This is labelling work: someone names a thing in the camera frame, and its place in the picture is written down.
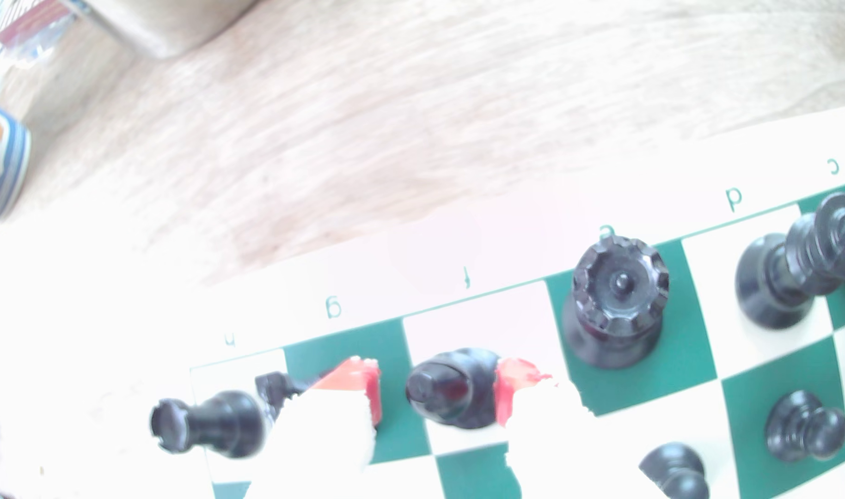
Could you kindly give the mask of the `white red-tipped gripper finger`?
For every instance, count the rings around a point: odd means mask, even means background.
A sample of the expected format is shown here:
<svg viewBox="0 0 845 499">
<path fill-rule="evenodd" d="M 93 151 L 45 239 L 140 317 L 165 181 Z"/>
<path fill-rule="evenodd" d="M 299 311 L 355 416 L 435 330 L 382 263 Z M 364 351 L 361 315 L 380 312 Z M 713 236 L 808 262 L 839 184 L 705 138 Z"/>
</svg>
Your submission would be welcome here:
<svg viewBox="0 0 845 499">
<path fill-rule="evenodd" d="M 345 359 L 285 404 L 246 498 L 368 498 L 382 416 L 377 359 Z"/>
<path fill-rule="evenodd" d="M 657 486 L 619 448 L 569 377 L 521 358 L 495 369 L 495 420 L 523 498 L 656 498 Z"/>
</svg>

